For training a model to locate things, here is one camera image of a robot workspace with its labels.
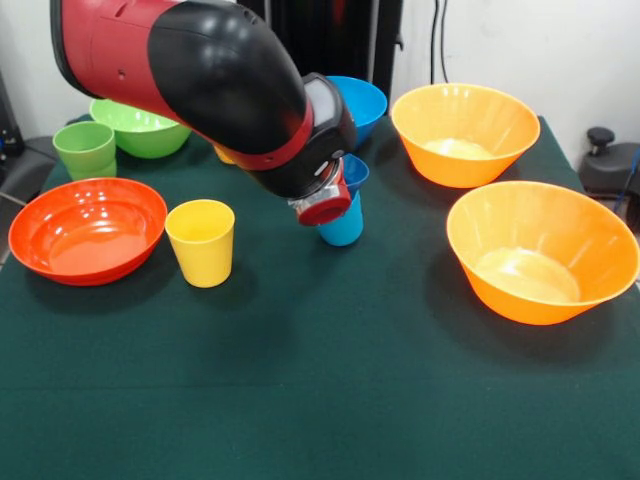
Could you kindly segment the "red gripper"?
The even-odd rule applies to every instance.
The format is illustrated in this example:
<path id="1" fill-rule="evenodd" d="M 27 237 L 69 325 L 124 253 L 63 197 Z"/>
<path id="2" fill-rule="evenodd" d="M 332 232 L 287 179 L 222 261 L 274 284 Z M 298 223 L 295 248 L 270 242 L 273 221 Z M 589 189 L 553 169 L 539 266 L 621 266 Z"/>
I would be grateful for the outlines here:
<path id="1" fill-rule="evenodd" d="M 296 201 L 296 216 L 300 224 L 318 226 L 342 216 L 351 205 L 351 196 L 343 184 L 329 185 Z"/>

